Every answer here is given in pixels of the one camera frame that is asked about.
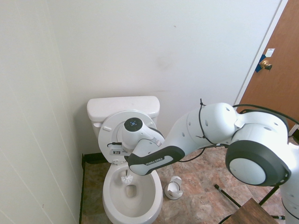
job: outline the brass door knob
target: brass door knob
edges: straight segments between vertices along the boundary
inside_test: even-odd
[[[272,65],[269,64],[268,61],[263,61],[263,62],[260,63],[260,65],[261,65],[261,68],[262,68],[262,69],[266,69],[266,70],[269,70],[269,71],[270,71],[271,68],[272,68]]]

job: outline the floor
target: floor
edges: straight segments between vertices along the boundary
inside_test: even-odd
[[[237,207],[214,188],[215,184],[241,205],[250,198],[259,202],[272,189],[246,185],[235,179],[225,168],[226,150],[224,147],[209,148],[193,161],[177,162],[157,170],[163,188],[172,176],[180,176],[183,196],[176,201],[164,196],[162,210],[154,224],[218,224],[237,211]],[[188,155],[184,160],[193,158],[199,152]],[[109,163],[85,166],[82,224],[111,224],[102,203],[102,189],[109,167]],[[263,208],[270,215],[285,214],[279,190]],[[285,224],[285,220],[276,221]]]

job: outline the raised toilet lid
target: raised toilet lid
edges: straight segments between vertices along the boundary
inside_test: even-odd
[[[129,118],[139,118],[146,126],[155,129],[157,128],[153,120],[141,111],[125,110],[109,116],[101,126],[98,143],[101,152],[110,163],[113,163],[114,161],[126,161],[123,155],[110,155],[110,149],[107,145],[112,142],[121,142],[121,135],[118,134],[118,131],[122,128],[123,123]]]

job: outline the toilet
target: toilet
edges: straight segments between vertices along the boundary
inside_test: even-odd
[[[151,174],[139,176],[131,172],[133,181],[126,185],[121,177],[126,175],[128,163],[126,152],[119,145],[123,123],[129,118],[139,118],[148,127],[156,129],[160,103],[156,97],[116,97],[91,99],[87,104],[87,113],[101,152],[110,169],[103,187],[105,212],[113,224],[151,224],[158,217],[163,190],[160,178],[154,170]]]

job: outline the toilet brush holder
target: toilet brush holder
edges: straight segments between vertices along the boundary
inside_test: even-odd
[[[171,200],[177,200],[183,195],[181,190],[182,179],[179,176],[173,176],[164,188],[165,195]]]

